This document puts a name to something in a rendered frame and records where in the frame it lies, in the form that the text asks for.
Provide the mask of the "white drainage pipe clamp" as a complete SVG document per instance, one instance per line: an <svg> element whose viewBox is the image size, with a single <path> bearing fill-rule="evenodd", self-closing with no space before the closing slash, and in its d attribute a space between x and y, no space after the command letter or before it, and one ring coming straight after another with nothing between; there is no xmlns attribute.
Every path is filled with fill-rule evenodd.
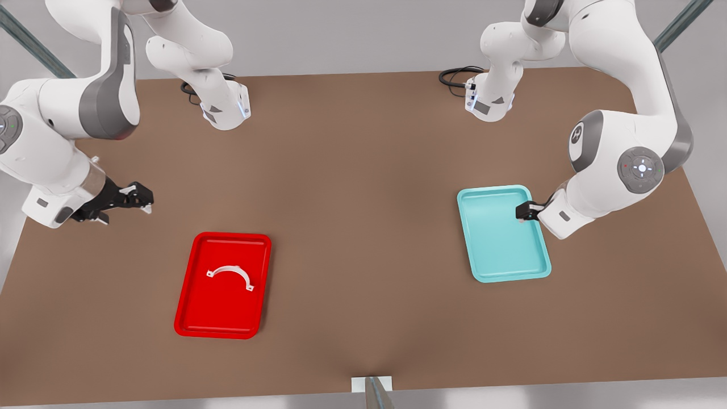
<svg viewBox="0 0 727 409"><path fill-rule="evenodd" d="M242 269L239 266L221 266L221 267L218 267L217 269L214 269L214 270L208 270L206 272L206 276L207 277L210 277L210 278L213 278L213 277L215 277L216 275L218 275L218 274L220 274L222 272L234 272L234 273L238 274L240 277L242 277L244 279L245 289L247 291L253 291L254 290L254 285L252 285L252 281L250 279L250 276L247 274L247 272L244 271L244 269Z"/></svg>

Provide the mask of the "cyan rectangular tray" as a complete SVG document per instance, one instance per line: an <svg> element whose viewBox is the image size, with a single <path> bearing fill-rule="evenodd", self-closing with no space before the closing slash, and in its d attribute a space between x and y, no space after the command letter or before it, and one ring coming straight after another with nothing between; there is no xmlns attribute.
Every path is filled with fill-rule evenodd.
<svg viewBox="0 0 727 409"><path fill-rule="evenodd" d="M457 195L473 277L482 283L547 277L552 264L540 223L516 218L532 199L522 185L463 189Z"/></svg>

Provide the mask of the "red rectangular tray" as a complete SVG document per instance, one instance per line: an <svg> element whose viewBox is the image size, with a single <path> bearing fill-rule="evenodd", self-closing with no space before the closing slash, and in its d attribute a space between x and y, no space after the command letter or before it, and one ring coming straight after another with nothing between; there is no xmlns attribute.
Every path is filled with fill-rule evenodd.
<svg viewBox="0 0 727 409"><path fill-rule="evenodd" d="M261 326L272 243L266 235L205 231L193 240L174 319L180 336L251 339ZM213 278L208 270L239 266L253 291L234 272Z"/></svg>

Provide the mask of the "silver frame post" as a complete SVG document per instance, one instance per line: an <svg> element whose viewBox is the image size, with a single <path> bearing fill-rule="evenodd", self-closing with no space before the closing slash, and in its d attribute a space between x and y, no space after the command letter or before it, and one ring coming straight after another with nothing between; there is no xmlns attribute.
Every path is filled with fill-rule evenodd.
<svg viewBox="0 0 727 409"><path fill-rule="evenodd" d="M675 39L683 33L714 0L690 0L683 10L654 39L653 44L659 53L663 53Z"/></svg>
<svg viewBox="0 0 727 409"><path fill-rule="evenodd" d="M13 14L0 5L0 28L57 78L76 78Z"/></svg>
<svg viewBox="0 0 727 409"><path fill-rule="evenodd" d="M379 377L365 378L366 409L395 409Z"/></svg>

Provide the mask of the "pale post foot plate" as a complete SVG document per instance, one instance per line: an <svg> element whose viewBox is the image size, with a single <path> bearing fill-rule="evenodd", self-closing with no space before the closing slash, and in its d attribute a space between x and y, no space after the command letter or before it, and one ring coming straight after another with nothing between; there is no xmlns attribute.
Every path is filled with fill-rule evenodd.
<svg viewBox="0 0 727 409"><path fill-rule="evenodd" d="M379 393L391 393L393 391L392 376L366 376L351 378L351 393L364 393L366 380L372 378L372 384Z"/></svg>

